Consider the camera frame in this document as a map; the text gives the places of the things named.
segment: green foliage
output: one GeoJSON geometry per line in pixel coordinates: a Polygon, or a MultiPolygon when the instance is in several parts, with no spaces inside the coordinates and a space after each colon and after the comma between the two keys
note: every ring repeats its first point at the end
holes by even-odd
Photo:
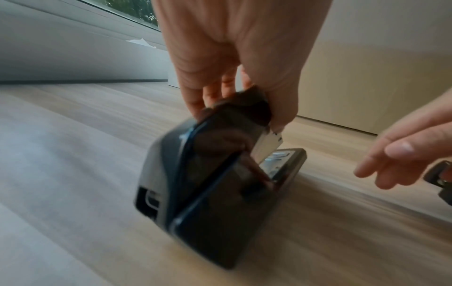
{"type": "Polygon", "coordinates": [[[117,11],[158,26],[151,0],[100,0],[100,2],[117,11]]]}

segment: person's right hand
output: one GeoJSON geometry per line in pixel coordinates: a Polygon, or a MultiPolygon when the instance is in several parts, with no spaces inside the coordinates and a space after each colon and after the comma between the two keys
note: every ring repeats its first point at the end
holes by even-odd
{"type": "MultiPolygon", "coordinates": [[[[427,166],[452,156],[452,89],[383,132],[355,170],[364,178],[377,173],[381,189],[414,184],[427,166]]],[[[452,180],[452,169],[442,174],[452,180]]]]}
{"type": "Polygon", "coordinates": [[[153,0],[182,96],[196,117],[244,88],[258,85],[281,131],[298,111],[298,83],[331,0],[153,0]]]}

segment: wooden floor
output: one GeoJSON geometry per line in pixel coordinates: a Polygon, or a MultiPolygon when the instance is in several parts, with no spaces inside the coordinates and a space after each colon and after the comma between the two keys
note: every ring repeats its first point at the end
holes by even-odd
{"type": "Polygon", "coordinates": [[[133,198],[147,148],[186,117],[164,82],[0,87],[0,285],[451,285],[435,189],[378,191],[352,175],[372,136],[300,118],[283,147],[308,161],[238,267],[180,246],[133,198]]]}

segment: window glass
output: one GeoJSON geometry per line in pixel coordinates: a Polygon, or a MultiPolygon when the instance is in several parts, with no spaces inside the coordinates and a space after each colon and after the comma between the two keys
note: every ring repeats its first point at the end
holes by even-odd
{"type": "Polygon", "coordinates": [[[86,2],[158,29],[151,0],[86,0],[86,2]]]}

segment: black object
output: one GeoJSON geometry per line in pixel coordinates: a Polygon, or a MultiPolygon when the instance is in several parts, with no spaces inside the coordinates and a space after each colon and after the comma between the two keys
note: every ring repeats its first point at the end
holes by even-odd
{"type": "Polygon", "coordinates": [[[441,174],[451,166],[451,162],[442,161],[431,168],[425,175],[424,180],[430,184],[441,187],[438,193],[448,205],[452,206],[452,183],[441,178],[441,174]]]}
{"type": "Polygon", "coordinates": [[[136,208],[205,258],[232,268],[307,158],[303,149],[278,150],[261,165],[250,157],[270,118],[264,93],[253,87],[157,139],[136,208]]]}

